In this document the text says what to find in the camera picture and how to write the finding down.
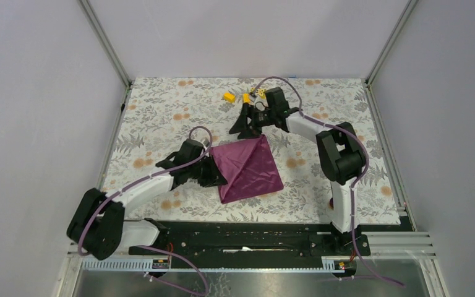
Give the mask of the purple cloth napkin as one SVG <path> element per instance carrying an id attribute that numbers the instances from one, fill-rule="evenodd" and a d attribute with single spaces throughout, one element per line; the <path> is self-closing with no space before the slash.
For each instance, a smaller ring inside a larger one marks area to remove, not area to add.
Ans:
<path id="1" fill-rule="evenodd" d="M 284 189 L 265 135 L 213 147 L 210 156 L 227 180 L 218 187 L 222 204 Z"/>

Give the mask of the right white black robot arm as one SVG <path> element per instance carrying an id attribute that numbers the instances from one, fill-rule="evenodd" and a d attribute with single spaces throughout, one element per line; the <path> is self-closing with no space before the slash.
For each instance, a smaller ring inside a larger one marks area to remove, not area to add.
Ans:
<path id="1" fill-rule="evenodd" d="M 279 87 L 267 90 L 265 96 L 267 104 L 263 108 L 242 104 L 230 134 L 236 134 L 238 139 L 251 139 L 261 135 L 263 127 L 275 126 L 316 144 L 321 170 L 332 190 L 335 232 L 330 247 L 336 254 L 347 254 L 360 237 L 355 194 L 356 184 L 369 168 L 366 149 L 351 123 L 332 125 L 304 114 L 300 108 L 290 107 Z"/>

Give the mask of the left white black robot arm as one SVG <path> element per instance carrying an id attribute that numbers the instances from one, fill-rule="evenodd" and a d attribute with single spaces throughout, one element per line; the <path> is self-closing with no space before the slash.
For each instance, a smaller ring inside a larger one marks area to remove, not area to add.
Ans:
<path id="1" fill-rule="evenodd" d="M 209 150 L 208 142 L 187 139 L 179 150 L 156 163 L 148 175 L 111 192 L 87 190 L 67 227 L 67 237 L 78 245 L 80 255 L 98 260 L 122 248 L 141 245 L 152 254 L 162 253 L 167 238 L 157 224 L 151 219 L 126 222 L 125 216 L 188 181 L 202 187 L 225 185 L 227 180 Z"/>

